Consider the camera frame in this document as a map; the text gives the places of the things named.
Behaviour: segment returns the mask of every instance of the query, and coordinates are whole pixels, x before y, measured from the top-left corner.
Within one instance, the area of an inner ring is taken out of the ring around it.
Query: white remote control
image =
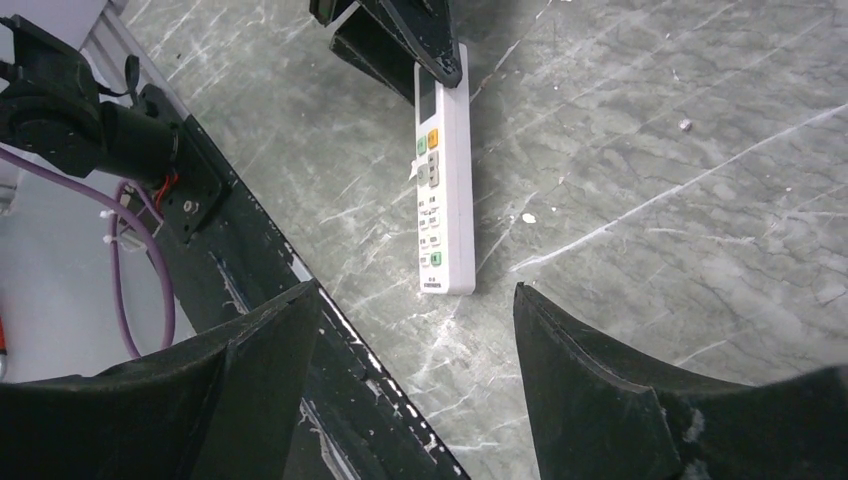
[[[445,88],[415,64],[418,271],[421,291],[467,295],[476,287],[468,51],[462,82]]]

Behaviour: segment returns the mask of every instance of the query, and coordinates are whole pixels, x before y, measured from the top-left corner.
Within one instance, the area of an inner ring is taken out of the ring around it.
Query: gray marble surface
[[[848,2],[454,3],[475,92],[465,298],[417,292],[412,108],[329,52],[306,0],[124,19],[472,476],[538,476],[518,281],[722,379],[848,362]]]

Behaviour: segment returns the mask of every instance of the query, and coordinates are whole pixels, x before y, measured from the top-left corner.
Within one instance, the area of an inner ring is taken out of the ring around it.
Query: black plastic part
[[[101,106],[107,155],[97,170],[156,188],[174,168],[178,130],[117,103]]]
[[[848,366],[761,387],[704,377],[524,284],[514,320],[543,480],[848,478]]]
[[[336,30],[330,51],[415,104],[415,60],[364,9]]]
[[[0,384],[2,477],[281,478],[319,302],[301,284],[95,377]]]
[[[114,103],[85,57],[20,16],[0,19],[12,30],[15,65],[0,62],[9,86],[0,93],[0,142],[36,153],[62,172],[86,177],[102,170],[158,186],[174,156],[168,125]],[[138,58],[126,63],[135,96]]]
[[[323,26],[335,22],[354,0],[309,0],[309,13]]]
[[[229,192],[215,167],[226,160],[200,125],[188,126],[182,121],[161,89],[148,84],[139,101],[140,108],[155,112],[157,120],[173,125],[179,134],[179,150],[173,164],[179,179],[164,197],[162,211],[175,235],[187,243]]]
[[[321,15],[320,8],[334,12],[339,3],[347,2],[312,0],[310,11],[313,15],[319,11],[316,18],[327,25],[328,16]],[[442,85],[448,88],[459,85],[462,61],[448,0],[359,0],[359,3],[360,10],[367,12],[372,21],[361,16],[355,18],[356,14],[345,21],[341,27],[346,27],[345,31],[338,38],[334,36],[331,46],[342,60],[410,102],[413,99],[406,92],[415,89],[412,69],[409,68],[408,76],[398,74],[398,70],[415,62]]]

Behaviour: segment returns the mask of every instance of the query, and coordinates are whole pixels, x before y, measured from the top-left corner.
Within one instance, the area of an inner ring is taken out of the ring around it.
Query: red wire
[[[170,187],[171,187],[171,176],[170,176],[170,175],[166,175],[166,176],[165,176],[165,185],[162,185],[162,188],[161,188],[161,189],[159,189],[159,192],[156,194],[156,203],[155,203],[155,206],[156,206],[156,210],[157,210],[159,213],[162,213],[162,199],[165,197],[165,193],[168,191],[168,189],[169,189]]]

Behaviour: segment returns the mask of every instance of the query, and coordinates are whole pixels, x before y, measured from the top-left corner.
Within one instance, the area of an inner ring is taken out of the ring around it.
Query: bracket
[[[148,84],[142,89],[139,102],[137,108],[148,116],[179,130],[180,144],[174,166],[179,181],[166,193],[162,213],[174,235],[188,243],[229,193],[212,160],[220,161],[224,156],[202,127],[188,128],[160,88]]]
[[[414,104],[415,62],[448,88],[462,80],[459,43],[449,0],[358,0],[359,7],[333,34],[330,50]],[[310,0],[325,27],[353,0]]]

